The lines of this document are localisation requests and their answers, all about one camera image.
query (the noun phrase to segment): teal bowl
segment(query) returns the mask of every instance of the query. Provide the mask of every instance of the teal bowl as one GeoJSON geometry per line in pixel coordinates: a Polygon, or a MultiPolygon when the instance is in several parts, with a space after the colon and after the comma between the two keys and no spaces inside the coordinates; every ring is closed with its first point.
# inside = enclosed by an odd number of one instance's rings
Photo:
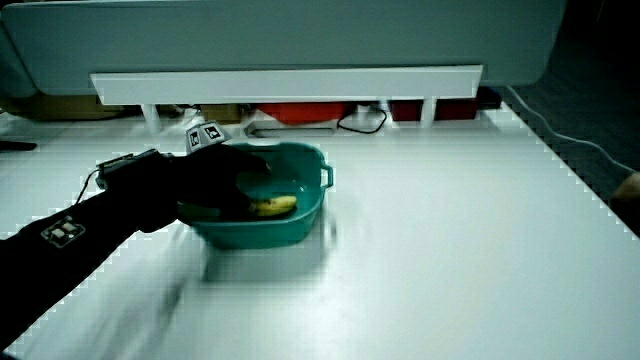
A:
{"type": "Polygon", "coordinates": [[[205,241],[219,249],[264,249],[300,242],[311,231],[327,188],[333,186],[333,169],[313,146],[282,142],[256,146],[232,144],[267,161],[271,175],[243,173],[237,186],[253,199],[282,195],[297,197],[291,212],[259,221],[224,221],[213,209],[181,204],[180,220],[191,226],[205,241]],[[322,184],[322,172],[327,183],[322,184]]]}

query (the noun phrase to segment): black sleeve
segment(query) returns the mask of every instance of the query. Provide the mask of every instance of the black sleeve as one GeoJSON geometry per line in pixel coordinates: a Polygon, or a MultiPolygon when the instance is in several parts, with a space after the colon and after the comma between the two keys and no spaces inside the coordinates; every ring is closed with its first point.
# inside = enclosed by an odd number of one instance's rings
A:
{"type": "Polygon", "coordinates": [[[137,229],[140,209],[108,192],[0,240],[0,350],[87,278],[137,229]],[[55,240],[63,226],[67,240],[55,240]]]}

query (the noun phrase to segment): gray carpet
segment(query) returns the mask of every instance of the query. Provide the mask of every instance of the gray carpet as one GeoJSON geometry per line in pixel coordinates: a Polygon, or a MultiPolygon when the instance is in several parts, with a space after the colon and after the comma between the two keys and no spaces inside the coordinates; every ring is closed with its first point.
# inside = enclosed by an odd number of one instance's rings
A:
{"type": "MultiPolygon", "coordinates": [[[[633,67],[603,55],[588,36],[561,30],[542,78],[514,89],[557,133],[594,142],[616,161],[640,170],[639,79],[633,67]]],[[[552,136],[507,89],[497,90],[601,199],[607,201],[629,175],[597,149],[552,136]]]]}

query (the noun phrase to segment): white table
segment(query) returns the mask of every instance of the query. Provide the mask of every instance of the white table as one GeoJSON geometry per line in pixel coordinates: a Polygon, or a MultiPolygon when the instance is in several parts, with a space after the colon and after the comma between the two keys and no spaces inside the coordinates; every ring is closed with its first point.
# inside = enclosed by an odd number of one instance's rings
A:
{"type": "MultiPolygon", "coordinates": [[[[34,360],[144,349],[153,359],[640,358],[638,239],[505,105],[486,115],[486,126],[297,139],[335,169],[299,245],[220,253],[180,223],[136,234],[10,350],[34,360]]],[[[3,237],[70,205],[98,162],[149,146],[184,153],[182,129],[154,137],[139,120],[46,126],[38,152],[0,154],[11,190],[3,237]]]]}

